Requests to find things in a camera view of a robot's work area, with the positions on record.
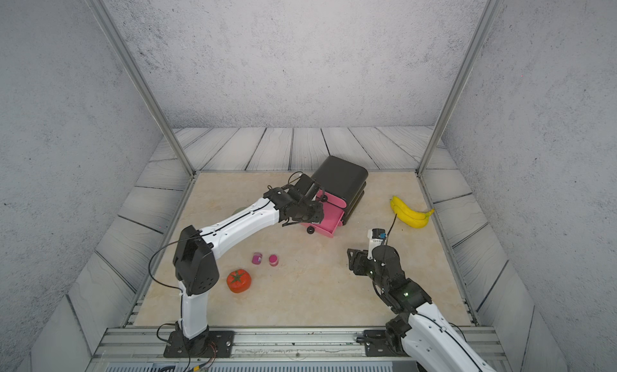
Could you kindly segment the magenta paint can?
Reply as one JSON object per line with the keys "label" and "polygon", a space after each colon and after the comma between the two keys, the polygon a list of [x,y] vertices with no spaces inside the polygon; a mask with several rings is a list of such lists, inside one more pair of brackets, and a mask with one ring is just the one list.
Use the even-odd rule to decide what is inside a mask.
{"label": "magenta paint can", "polygon": [[277,255],[271,255],[268,261],[271,266],[276,267],[279,264],[279,257]]}
{"label": "magenta paint can", "polygon": [[259,265],[262,263],[263,255],[260,252],[254,252],[252,255],[252,264]]}

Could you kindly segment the light green bowl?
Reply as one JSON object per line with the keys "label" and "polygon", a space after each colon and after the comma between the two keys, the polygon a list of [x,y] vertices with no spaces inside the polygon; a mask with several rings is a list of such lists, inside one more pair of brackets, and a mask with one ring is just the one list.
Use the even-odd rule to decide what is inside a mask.
{"label": "light green bowl", "polygon": [[251,209],[252,209],[251,207],[238,208],[237,210],[234,211],[233,216],[246,214]]}

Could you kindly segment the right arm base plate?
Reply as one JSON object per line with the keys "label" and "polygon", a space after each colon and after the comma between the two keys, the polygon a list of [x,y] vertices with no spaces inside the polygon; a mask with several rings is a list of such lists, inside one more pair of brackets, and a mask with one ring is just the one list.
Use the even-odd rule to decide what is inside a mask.
{"label": "right arm base plate", "polygon": [[398,357],[385,330],[364,330],[357,336],[356,342],[363,345],[366,357]]}

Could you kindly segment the metal frame post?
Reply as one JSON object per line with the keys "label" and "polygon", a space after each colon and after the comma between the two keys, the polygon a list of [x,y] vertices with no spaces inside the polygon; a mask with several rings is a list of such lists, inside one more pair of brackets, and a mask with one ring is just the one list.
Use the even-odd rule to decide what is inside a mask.
{"label": "metal frame post", "polygon": [[117,29],[117,25],[114,23],[104,0],[85,0],[85,2],[88,4],[88,7],[90,8],[96,22],[103,31],[106,39],[109,41],[109,44],[112,46],[115,54],[120,59],[135,89],[138,91],[141,99],[146,104],[150,115],[162,132],[163,137],[170,144],[171,150],[174,152],[189,177],[191,179],[194,178],[196,175],[196,169],[194,169],[193,165],[190,163],[184,149],[178,141],[178,138],[175,136],[175,133],[173,132],[162,111],[162,108],[141,73],[136,60]]}
{"label": "metal frame post", "polygon": [[464,86],[469,79],[475,61],[480,55],[480,51],[488,37],[488,33],[496,15],[498,14],[502,1],[503,0],[487,0],[485,8],[480,16],[480,20],[472,35],[472,39],[470,40],[469,46],[464,54],[464,59],[461,63],[459,71],[456,74],[456,79],[452,84],[440,115],[436,120],[432,135],[427,144],[427,148],[419,161],[419,166],[416,170],[416,175],[418,178],[422,178],[424,176],[424,172],[432,160],[439,141],[447,128],[454,109],[456,108],[456,104],[464,90]]}

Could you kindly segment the left metal frame post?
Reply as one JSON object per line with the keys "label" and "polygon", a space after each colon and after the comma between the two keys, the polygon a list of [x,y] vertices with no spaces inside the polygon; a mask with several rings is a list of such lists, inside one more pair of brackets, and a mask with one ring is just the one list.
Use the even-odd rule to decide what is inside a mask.
{"label": "left metal frame post", "polygon": [[114,23],[104,0],[85,0],[85,2],[88,4],[88,7],[90,8],[96,22],[103,31],[106,39],[109,41],[109,44],[112,46],[115,54],[120,59],[135,89],[138,91],[141,99],[146,104],[150,115],[162,132],[163,137],[170,144],[171,150],[174,152],[189,177],[191,179],[194,178],[196,175],[196,169],[194,169],[193,165],[190,163],[184,149],[178,141],[178,138],[175,136],[175,133],[173,132],[162,111],[162,108],[141,73],[136,60],[117,29],[117,25]]}

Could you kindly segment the right metal frame post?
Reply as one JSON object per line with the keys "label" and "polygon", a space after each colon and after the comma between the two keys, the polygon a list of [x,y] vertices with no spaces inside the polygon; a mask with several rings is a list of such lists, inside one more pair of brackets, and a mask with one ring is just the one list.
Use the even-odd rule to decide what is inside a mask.
{"label": "right metal frame post", "polygon": [[485,8],[480,16],[480,20],[472,35],[472,39],[470,40],[469,46],[464,54],[464,59],[461,63],[459,71],[456,74],[456,79],[452,84],[440,115],[436,120],[432,135],[427,144],[427,148],[419,161],[419,166],[416,170],[416,175],[418,178],[422,178],[424,176],[424,172],[432,160],[439,141],[447,128],[454,109],[456,108],[456,104],[464,90],[464,86],[469,79],[475,61],[480,55],[480,51],[488,37],[488,33],[496,15],[498,14],[502,1],[503,0],[487,0]]}

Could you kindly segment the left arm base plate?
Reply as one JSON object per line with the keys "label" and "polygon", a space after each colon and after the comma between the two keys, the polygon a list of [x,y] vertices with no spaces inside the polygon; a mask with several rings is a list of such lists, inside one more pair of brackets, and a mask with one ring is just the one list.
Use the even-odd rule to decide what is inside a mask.
{"label": "left arm base plate", "polygon": [[229,330],[209,330],[193,339],[186,339],[181,330],[173,331],[163,352],[165,359],[229,359],[236,333]]}

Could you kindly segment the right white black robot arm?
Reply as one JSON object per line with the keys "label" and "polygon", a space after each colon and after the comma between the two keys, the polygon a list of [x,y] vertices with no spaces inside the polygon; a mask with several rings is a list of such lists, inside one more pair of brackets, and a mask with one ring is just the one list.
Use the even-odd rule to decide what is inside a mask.
{"label": "right white black robot arm", "polygon": [[493,371],[488,362],[456,333],[428,293],[408,278],[395,248],[349,248],[349,269],[369,277],[380,300],[395,317],[385,325],[388,346],[406,354],[421,371]]}

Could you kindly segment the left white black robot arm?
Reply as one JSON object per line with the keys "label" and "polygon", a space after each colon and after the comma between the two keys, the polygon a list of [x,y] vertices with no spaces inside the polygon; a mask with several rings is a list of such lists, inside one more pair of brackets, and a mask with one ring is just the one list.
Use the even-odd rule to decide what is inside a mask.
{"label": "left white black robot arm", "polygon": [[255,203],[208,227],[181,231],[173,265],[181,291],[178,329],[190,341],[207,336],[209,291],[219,280],[217,260],[236,244],[275,224],[321,223],[321,186],[306,174],[283,187],[270,187]]}

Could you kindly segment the pink bottom drawer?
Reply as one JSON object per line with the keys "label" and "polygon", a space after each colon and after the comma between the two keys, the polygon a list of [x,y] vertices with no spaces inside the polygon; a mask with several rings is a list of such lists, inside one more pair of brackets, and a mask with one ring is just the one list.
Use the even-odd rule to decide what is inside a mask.
{"label": "pink bottom drawer", "polygon": [[321,234],[333,238],[336,230],[343,225],[344,210],[332,203],[323,203],[324,218],[319,224],[303,224],[308,234]]}

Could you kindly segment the yellow banana bunch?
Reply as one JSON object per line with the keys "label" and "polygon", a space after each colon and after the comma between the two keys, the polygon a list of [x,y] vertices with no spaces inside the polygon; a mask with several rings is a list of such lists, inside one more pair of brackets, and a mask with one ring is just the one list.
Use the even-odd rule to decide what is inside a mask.
{"label": "yellow banana bunch", "polygon": [[434,214],[435,210],[432,209],[426,212],[414,211],[409,208],[406,203],[400,198],[393,196],[390,200],[390,208],[393,213],[409,227],[421,229],[426,227],[430,221],[430,217]]}

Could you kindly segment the red tomato toy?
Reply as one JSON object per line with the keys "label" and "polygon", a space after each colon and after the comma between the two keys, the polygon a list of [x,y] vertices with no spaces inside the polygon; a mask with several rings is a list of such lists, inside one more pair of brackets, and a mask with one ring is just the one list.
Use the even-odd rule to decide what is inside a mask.
{"label": "red tomato toy", "polygon": [[252,277],[244,269],[230,272],[227,277],[227,286],[233,293],[243,293],[252,285]]}

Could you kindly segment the front aluminium rail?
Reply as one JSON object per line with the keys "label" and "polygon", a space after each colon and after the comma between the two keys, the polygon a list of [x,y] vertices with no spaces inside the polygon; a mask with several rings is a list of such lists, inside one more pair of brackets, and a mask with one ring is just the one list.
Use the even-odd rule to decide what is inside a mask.
{"label": "front aluminium rail", "polygon": [[170,326],[109,329],[93,354],[95,362],[366,362],[405,361],[407,356],[366,357],[356,338],[382,328],[217,328],[236,333],[229,359],[165,359]]}

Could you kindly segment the black drawer cabinet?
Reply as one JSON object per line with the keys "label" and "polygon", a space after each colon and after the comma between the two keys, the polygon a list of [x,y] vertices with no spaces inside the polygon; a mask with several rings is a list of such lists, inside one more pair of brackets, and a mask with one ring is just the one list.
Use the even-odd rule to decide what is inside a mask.
{"label": "black drawer cabinet", "polygon": [[365,194],[368,175],[362,166],[329,156],[311,178],[321,187],[318,198],[322,203],[332,203],[344,210],[345,226]]}

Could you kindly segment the magenta paint can upright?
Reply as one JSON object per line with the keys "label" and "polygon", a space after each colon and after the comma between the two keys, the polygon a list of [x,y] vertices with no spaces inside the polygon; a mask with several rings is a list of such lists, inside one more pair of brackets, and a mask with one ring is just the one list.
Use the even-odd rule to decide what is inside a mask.
{"label": "magenta paint can upright", "polygon": [[279,264],[279,257],[277,255],[271,255],[268,261],[271,266],[276,267]]}

